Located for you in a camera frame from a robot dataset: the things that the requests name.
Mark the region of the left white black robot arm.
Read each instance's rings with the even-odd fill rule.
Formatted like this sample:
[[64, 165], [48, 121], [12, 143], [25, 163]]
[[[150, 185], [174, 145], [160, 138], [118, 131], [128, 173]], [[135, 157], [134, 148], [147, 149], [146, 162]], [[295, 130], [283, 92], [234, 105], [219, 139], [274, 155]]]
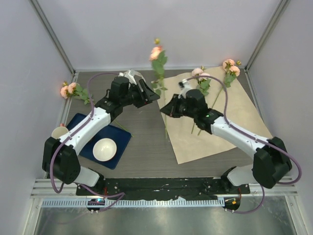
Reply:
[[104, 189], [103, 175], [82, 167], [79, 153], [94, 135], [122, 113], [125, 106], [140, 108], [159, 98], [143, 78], [135, 81], [132, 76], [115, 77], [108, 94], [92, 104], [91, 112], [80, 123], [64, 135], [45, 141], [42, 168], [50, 174], [53, 190], [56, 193], [62, 191], [55, 185], [54, 180], [58, 179], [62, 185], [85, 185], [93, 195], [100, 195]]

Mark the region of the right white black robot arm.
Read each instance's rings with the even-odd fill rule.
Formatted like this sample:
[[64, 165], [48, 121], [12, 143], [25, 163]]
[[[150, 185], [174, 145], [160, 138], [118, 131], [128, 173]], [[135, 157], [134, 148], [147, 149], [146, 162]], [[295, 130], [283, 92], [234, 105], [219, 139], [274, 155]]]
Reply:
[[228, 141], [252, 158], [252, 165], [232, 167], [221, 176], [221, 188], [226, 193], [233, 193], [244, 184], [273, 188], [292, 169], [281, 139], [267, 139], [226, 121], [224, 114], [207, 107], [198, 90], [174, 94], [160, 111], [172, 118], [193, 119], [201, 130]]

